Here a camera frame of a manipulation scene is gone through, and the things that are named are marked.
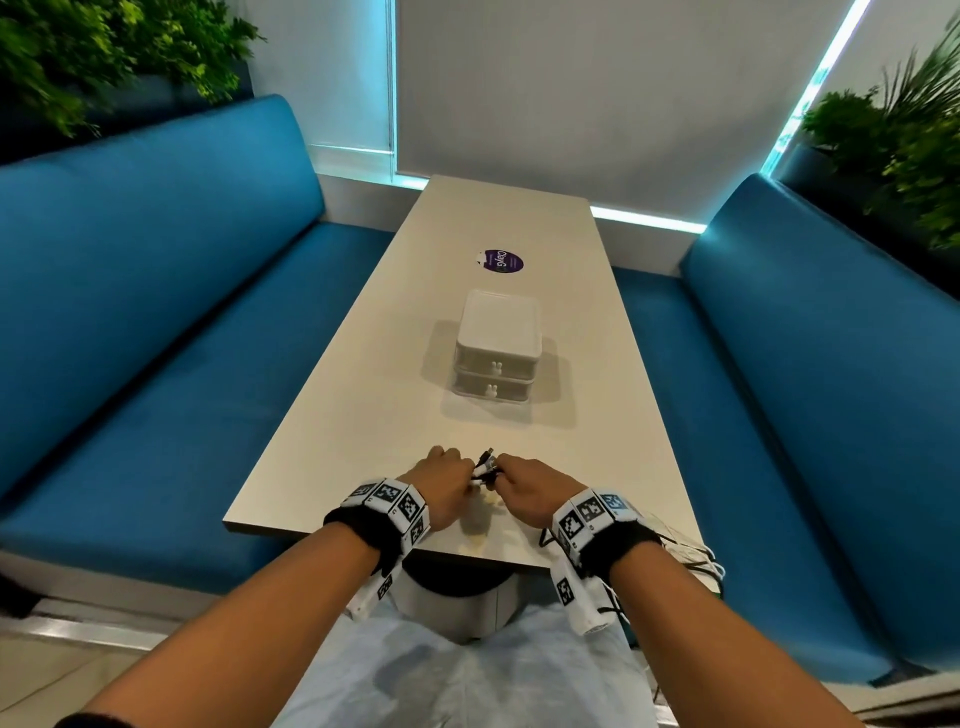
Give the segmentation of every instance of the purple sticker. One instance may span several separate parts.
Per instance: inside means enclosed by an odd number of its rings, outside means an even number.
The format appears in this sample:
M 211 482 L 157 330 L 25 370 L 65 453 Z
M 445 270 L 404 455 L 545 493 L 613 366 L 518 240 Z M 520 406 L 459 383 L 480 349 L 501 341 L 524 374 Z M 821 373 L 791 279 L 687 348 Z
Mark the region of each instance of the purple sticker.
M 484 251 L 477 262 L 495 273 L 516 273 L 523 267 L 523 258 L 510 251 Z

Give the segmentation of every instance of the white storage box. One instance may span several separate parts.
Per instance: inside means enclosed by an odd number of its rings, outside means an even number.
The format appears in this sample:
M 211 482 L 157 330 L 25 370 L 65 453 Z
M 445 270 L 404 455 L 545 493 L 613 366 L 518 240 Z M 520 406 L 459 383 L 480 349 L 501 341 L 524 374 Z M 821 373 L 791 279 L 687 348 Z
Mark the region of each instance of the white storage box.
M 541 354 L 536 299 L 472 290 L 460 319 L 453 391 L 487 400 L 527 401 Z

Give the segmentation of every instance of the planter box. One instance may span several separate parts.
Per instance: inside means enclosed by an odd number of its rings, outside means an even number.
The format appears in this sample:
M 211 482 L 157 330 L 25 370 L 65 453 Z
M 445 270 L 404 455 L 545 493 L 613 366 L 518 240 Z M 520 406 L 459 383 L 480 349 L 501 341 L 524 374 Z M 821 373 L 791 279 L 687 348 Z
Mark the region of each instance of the planter box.
M 234 67 L 240 86 L 232 101 L 253 98 L 250 70 L 240 61 Z M 98 138 L 129 132 L 211 108 L 192 86 L 175 86 L 160 76 L 140 76 L 133 85 L 107 94 L 110 110 L 94 109 L 87 117 L 99 134 L 77 129 L 64 136 L 31 109 L 0 99 L 0 164 L 56 152 Z
M 779 181 L 907 268 L 960 299 L 960 249 L 930 250 L 932 235 L 916 215 L 886 198 L 866 177 L 837 174 L 830 157 L 798 145 L 778 172 Z M 871 209 L 868 215 L 866 208 Z

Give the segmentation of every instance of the person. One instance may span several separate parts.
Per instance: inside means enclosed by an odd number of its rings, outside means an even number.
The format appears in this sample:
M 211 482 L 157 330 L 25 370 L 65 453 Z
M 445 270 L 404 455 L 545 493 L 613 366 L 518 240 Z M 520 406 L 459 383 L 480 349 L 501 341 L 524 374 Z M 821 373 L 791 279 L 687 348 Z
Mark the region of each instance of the person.
M 496 492 L 535 528 L 586 488 L 538 460 L 501 454 L 497 465 Z M 431 528 L 443 530 L 467 506 L 472 469 L 457 449 L 437 446 L 399 480 L 416 486 Z M 576 636 L 559 604 L 528 608 L 468 645 L 447 643 L 386 601 L 366 621 L 338 620 L 378 559 L 350 526 L 325 525 L 59 728 L 656 725 L 622 630 Z M 862 725 L 659 544 L 631 547 L 609 581 L 684 728 Z

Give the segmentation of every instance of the table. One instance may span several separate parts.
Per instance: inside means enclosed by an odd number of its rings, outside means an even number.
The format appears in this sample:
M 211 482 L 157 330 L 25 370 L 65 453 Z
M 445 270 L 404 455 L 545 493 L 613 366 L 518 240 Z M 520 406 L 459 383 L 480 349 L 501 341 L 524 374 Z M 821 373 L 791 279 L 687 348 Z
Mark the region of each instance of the table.
M 522 269 L 477 262 L 494 249 L 519 256 Z M 543 357 L 525 404 L 447 389 L 472 288 L 540 301 Z M 470 458 L 486 448 L 539 458 L 700 539 L 586 200 L 432 178 L 224 521 L 311 533 L 361 480 L 404 473 L 438 444 Z M 498 501 L 476 497 L 421 547 L 548 567 L 539 532 Z

